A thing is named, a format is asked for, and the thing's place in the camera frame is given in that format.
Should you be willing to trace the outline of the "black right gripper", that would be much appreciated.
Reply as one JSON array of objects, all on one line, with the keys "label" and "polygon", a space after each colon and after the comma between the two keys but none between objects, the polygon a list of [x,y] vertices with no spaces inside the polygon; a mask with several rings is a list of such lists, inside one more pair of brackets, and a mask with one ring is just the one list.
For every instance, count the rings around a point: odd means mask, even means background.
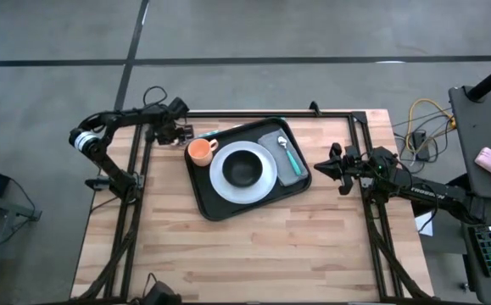
[{"label": "black right gripper", "polygon": [[371,178],[372,171],[366,168],[359,154],[358,147],[346,146],[342,148],[337,142],[331,146],[331,158],[314,165],[314,169],[332,180],[340,180],[338,188],[340,195],[348,195],[354,185],[353,178]]}]

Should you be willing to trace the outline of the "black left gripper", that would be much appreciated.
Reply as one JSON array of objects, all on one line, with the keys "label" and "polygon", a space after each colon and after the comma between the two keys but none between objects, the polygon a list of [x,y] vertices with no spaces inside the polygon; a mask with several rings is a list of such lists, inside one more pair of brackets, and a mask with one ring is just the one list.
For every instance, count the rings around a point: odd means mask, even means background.
[{"label": "black left gripper", "polygon": [[179,147],[186,146],[192,141],[192,138],[182,137],[182,129],[185,132],[193,132],[192,125],[183,125],[181,128],[173,120],[162,125],[148,124],[145,141],[146,143],[154,143],[156,141],[161,146],[174,143]]}]

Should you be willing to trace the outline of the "orange cup with handle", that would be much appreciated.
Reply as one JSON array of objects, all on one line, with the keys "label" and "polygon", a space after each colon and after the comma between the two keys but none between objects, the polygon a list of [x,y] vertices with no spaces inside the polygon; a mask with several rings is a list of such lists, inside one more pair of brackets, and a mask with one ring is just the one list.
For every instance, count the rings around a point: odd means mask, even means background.
[{"label": "orange cup with handle", "polygon": [[211,163],[214,151],[218,146],[219,142],[216,139],[208,141],[204,138],[198,138],[189,143],[187,152],[197,166],[204,167]]}]

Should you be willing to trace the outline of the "spoon with green handle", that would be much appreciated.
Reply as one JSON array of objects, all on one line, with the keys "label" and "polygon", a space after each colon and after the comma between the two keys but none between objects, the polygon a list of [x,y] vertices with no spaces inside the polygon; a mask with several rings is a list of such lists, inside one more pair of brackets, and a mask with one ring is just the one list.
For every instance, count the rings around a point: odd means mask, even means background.
[{"label": "spoon with green handle", "polygon": [[300,176],[302,174],[302,171],[301,171],[297,161],[295,160],[295,158],[293,157],[293,155],[291,154],[291,152],[287,148],[287,139],[284,136],[278,136],[277,142],[284,149],[285,153],[287,154],[288,161],[292,165],[294,173],[297,176]]}]

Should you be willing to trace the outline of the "black plastic tray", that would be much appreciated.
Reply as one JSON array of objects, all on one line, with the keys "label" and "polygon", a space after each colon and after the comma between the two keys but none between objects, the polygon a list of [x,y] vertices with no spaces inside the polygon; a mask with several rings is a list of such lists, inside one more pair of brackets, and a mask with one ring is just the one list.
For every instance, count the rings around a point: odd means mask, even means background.
[{"label": "black plastic tray", "polygon": [[277,182],[271,192],[259,202],[252,204],[235,204],[221,197],[213,188],[209,178],[209,166],[198,167],[193,163],[188,154],[185,155],[188,174],[191,179],[194,195],[197,200],[200,213],[210,221],[220,221],[230,217],[246,213],[255,208],[260,208],[273,202],[280,201],[287,197],[295,196],[306,191],[311,184],[312,177],[306,160],[299,149],[299,145],[286,121],[276,117],[257,120],[245,125],[240,125],[229,130],[221,131],[213,136],[206,137],[208,140],[216,139],[220,144],[215,154],[224,146],[235,141],[251,141],[258,143],[258,140],[265,134],[272,131],[283,129],[289,136],[291,143],[295,146],[305,168],[309,171],[309,177],[301,180],[292,186],[282,186],[277,177]]}]

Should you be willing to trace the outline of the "grey cloth napkin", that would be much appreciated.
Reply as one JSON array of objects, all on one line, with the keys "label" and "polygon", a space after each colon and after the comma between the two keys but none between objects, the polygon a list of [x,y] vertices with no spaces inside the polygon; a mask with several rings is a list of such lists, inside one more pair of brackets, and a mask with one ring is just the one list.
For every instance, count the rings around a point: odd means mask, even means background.
[{"label": "grey cloth napkin", "polygon": [[[302,174],[297,176],[294,171],[292,165],[289,163],[287,154],[284,149],[278,144],[277,137],[284,136],[287,139],[287,148],[297,161]],[[279,129],[276,131],[272,131],[263,135],[258,143],[267,149],[272,157],[276,161],[277,168],[277,177],[282,186],[292,186],[298,183],[301,180],[305,180],[309,177],[309,171],[305,168],[304,162],[301,160],[297,149],[291,143],[289,136],[285,133],[283,129]]]}]

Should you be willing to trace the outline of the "dark green bowl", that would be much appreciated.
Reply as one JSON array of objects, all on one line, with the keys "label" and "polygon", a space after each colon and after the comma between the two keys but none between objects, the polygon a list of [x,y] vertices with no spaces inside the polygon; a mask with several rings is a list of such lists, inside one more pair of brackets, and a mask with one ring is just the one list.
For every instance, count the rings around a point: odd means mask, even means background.
[{"label": "dark green bowl", "polygon": [[225,179],[236,187],[249,187],[256,183],[263,172],[260,158],[251,151],[238,150],[230,153],[222,165]]}]

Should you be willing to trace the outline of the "white round plate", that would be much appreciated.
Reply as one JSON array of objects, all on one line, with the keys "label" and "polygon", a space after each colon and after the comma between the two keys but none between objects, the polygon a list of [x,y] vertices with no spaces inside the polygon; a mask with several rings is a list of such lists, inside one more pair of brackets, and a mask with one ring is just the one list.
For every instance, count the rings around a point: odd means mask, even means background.
[{"label": "white round plate", "polygon": [[[262,173],[251,186],[232,185],[223,175],[223,162],[237,151],[248,151],[259,158]],[[251,141],[235,141],[221,148],[209,166],[209,178],[215,191],[235,204],[252,204],[265,198],[277,182],[276,161],[267,149]]]}]

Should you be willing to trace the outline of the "black power adapter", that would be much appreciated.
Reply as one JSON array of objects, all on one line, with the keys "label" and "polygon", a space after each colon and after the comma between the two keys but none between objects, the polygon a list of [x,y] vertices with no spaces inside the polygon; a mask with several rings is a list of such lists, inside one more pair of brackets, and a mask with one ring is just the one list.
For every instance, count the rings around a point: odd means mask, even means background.
[{"label": "black power adapter", "polygon": [[430,153],[427,145],[427,133],[424,130],[413,131],[411,141],[415,149],[415,159],[422,162],[428,161]]}]

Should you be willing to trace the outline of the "white paper sheet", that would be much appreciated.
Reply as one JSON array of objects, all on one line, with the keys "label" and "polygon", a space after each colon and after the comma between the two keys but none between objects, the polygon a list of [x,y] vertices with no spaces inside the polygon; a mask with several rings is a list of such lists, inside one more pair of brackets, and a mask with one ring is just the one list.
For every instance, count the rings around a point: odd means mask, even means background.
[{"label": "white paper sheet", "polygon": [[420,235],[433,236],[432,212],[415,217],[416,229]]}]

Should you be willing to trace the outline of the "black side desk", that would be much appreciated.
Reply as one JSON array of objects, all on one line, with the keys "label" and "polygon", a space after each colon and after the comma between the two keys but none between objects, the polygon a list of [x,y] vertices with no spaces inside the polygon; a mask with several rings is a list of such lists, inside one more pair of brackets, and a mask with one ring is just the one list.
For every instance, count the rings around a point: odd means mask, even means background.
[{"label": "black side desk", "polygon": [[449,101],[471,190],[480,197],[491,198],[491,173],[475,163],[483,148],[491,149],[491,92],[475,103],[467,98],[464,87],[451,88]]}]

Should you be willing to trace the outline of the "black box device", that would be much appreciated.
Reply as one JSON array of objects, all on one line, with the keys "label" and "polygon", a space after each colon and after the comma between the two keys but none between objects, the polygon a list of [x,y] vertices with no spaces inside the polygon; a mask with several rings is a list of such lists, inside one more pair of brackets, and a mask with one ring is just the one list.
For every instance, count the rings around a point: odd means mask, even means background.
[{"label": "black box device", "polygon": [[168,285],[158,280],[153,273],[149,273],[140,304],[182,305],[182,298],[173,292]]}]

